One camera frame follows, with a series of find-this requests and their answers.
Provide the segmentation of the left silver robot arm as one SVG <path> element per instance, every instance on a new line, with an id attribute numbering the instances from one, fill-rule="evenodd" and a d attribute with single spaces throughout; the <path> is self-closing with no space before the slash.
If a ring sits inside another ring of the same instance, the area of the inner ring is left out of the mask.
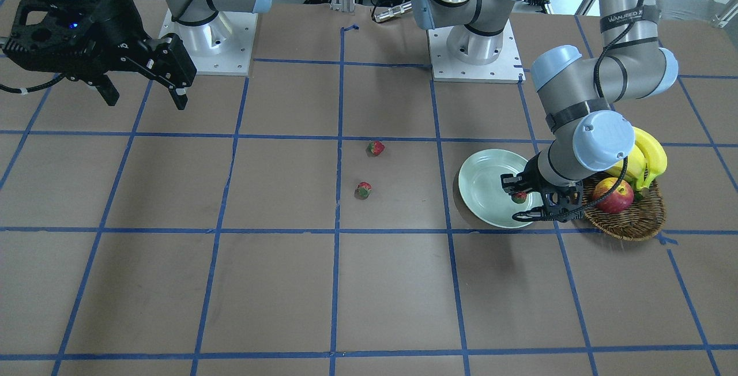
<path id="1" fill-rule="evenodd" d="M 480 65 L 496 58 L 503 30 L 518 0 L 411 0 L 417 26 L 450 27 L 448 44 L 461 61 Z M 656 0 L 599 0 L 602 52 L 585 59 L 572 45 L 551 48 L 530 67 L 546 122 L 555 140 L 519 174 L 500 176 L 509 197 L 538 193 L 542 205 L 511 215 L 517 223 L 569 221 L 583 214 L 583 179 L 627 160 L 635 131 L 611 104 L 669 89 L 679 66 L 659 46 Z M 490 42 L 481 57 L 473 45 Z"/>

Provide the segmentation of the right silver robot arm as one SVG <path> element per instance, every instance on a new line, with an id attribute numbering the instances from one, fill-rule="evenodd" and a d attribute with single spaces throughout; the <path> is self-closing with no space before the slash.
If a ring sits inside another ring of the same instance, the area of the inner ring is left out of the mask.
<path id="1" fill-rule="evenodd" d="M 62 79 L 97 89 L 109 106 L 119 92 L 108 72 L 137 72 L 158 82 L 178 110 L 196 75 L 193 57 L 217 55 L 233 43 L 227 13 L 266 13 L 272 0 L 166 0 L 181 32 L 155 39 L 133 0 L 21 0 L 2 52 L 30 72 L 52 72 L 52 80 L 28 88 L 2 86 L 26 95 Z"/>

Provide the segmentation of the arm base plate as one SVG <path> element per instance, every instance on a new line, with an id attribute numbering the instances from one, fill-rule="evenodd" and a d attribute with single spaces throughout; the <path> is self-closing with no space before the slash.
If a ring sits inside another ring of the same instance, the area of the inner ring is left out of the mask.
<path id="1" fill-rule="evenodd" d="M 221 12 L 210 23 L 188 27 L 173 22 L 168 10 L 159 36 L 181 37 L 198 76 L 248 76 L 259 18 L 255 13 Z"/>
<path id="2" fill-rule="evenodd" d="M 490 37 L 472 33 L 463 25 L 427 30 L 432 76 L 440 82 L 526 81 L 511 22 Z"/>

